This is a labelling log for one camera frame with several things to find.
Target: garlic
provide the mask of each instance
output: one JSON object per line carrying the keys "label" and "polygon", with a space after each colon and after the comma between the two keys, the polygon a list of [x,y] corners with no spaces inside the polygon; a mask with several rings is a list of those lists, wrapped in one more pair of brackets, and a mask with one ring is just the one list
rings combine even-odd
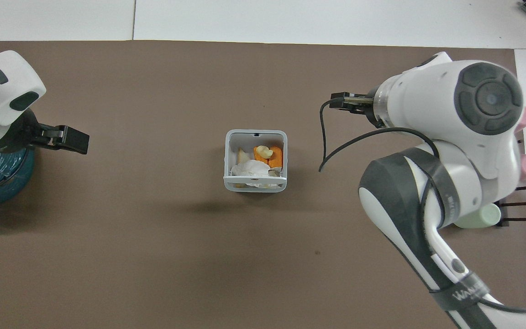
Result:
{"label": "garlic", "polygon": [[271,177],[280,177],[279,172],[281,171],[281,167],[271,168],[269,169],[269,176]]}
{"label": "garlic", "polygon": [[255,149],[255,151],[261,156],[263,159],[269,159],[273,155],[273,150],[270,150],[267,146],[259,145]]}
{"label": "garlic", "polygon": [[238,148],[237,160],[238,163],[244,163],[251,160],[251,158],[249,158],[248,154],[246,154],[242,148]]}

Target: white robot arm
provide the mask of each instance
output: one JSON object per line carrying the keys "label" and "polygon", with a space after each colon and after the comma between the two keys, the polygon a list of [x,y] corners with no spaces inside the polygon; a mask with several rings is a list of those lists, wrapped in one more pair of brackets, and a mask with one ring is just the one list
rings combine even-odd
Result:
{"label": "white robot arm", "polygon": [[[405,131],[426,140],[371,162],[359,196],[440,308],[462,329],[526,328],[526,308],[492,298],[438,233],[509,195],[520,180],[514,130],[523,103],[512,73],[488,62],[453,62],[442,52],[368,95],[332,94],[327,104],[367,115],[381,128],[376,133]],[[324,154],[322,166],[344,147]]]}
{"label": "white robot arm", "polygon": [[45,93],[40,77],[25,59],[13,51],[0,53],[0,152],[38,146],[86,154],[89,136],[85,133],[38,123],[29,106]]}

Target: white container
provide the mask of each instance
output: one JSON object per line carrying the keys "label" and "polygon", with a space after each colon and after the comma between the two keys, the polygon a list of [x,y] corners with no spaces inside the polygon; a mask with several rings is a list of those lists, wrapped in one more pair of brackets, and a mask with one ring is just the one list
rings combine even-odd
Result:
{"label": "white container", "polygon": [[[238,149],[241,148],[246,154],[254,159],[253,148],[265,145],[268,147],[279,146],[282,149],[284,164],[279,177],[263,176],[238,176],[232,175],[231,169],[237,164]],[[288,137],[279,130],[254,130],[233,129],[226,135],[225,142],[225,187],[235,192],[259,192],[277,193],[283,191],[288,185]],[[271,188],[254,186],[237,187],[244,184],[276,185]]]}

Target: brown table surface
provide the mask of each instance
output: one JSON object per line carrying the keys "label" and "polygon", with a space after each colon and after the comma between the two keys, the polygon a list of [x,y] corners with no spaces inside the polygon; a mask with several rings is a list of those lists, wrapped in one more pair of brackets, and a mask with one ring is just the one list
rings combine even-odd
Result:
{"label": "brown table surface", "polygon": [[[47,86],[48,125],[89,154],[39,150],[0,206],[0,329],[453,328],[371,223],[357,185],[373,159],[415,146],[380,135],[324,171],[319,105],[367,92],[438,48],[205,42],[0,42]],[[446,49],[514,71],[513,50]],[[332,150],[373,129],[326,111]],[[285,191],[223,186],[225,134],[279,129]],[[526,306],[526,223],[443,230],[493,295]]]}

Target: food item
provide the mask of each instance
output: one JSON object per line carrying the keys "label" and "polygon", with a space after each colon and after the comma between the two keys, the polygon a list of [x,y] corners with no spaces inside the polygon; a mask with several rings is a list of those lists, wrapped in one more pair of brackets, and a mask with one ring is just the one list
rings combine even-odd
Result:
{"label": "food item", "polygon": [[269,176],[269,166],[257,160],[247,160],[244,163],[236,164],[231,172],[237,176]]}
{"label": "food item", "polygon": [[261,162],[267,164],[267,159],[266,159],[266,158],[263,158],[263,156],[261,156],[261,154],[259,154],[259,152],[257,152],[257,148],[258,148],[258,147],[259,147],[259,146],[255,146],[255,147],[253,148],[253,155],[255,156],[255,160],[257,160],[257,161],[261,161]]}
{"label": "food item", "polygon": [[273,155],[273,151],[265,145],[257,146],[254,152],[257,152],[263,159],[269,159]]}
{"label": "food item", "polygon": [[238,148],[237,163],[245,163],[247,160],[251,160],[250,156],[242,148]]}
{"label": "food item", "polygon": [[279,146],[271,146],[269,148],[273,151],[273,154],[271,155],[271,158],[269,158],[269,161],[267,164],[270,168],[281,168],[284,166],[284,153],[281,150]]}

